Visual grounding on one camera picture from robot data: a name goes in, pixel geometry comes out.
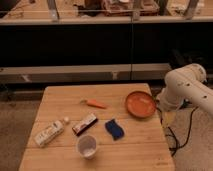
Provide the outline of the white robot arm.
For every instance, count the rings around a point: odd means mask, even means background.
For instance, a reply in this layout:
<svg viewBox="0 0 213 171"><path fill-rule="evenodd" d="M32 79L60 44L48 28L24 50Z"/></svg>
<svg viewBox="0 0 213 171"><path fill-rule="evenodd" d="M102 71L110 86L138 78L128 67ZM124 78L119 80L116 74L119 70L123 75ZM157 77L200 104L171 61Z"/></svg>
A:
<svg viewBox="0 0 213 171"><path fill-rule="evenodd" d="M187 99L213 117L213 90L203 84L206 78L206 70L196 63L169 71L164 78L165 87L157 96L160 108L178 110Z"/></svg>

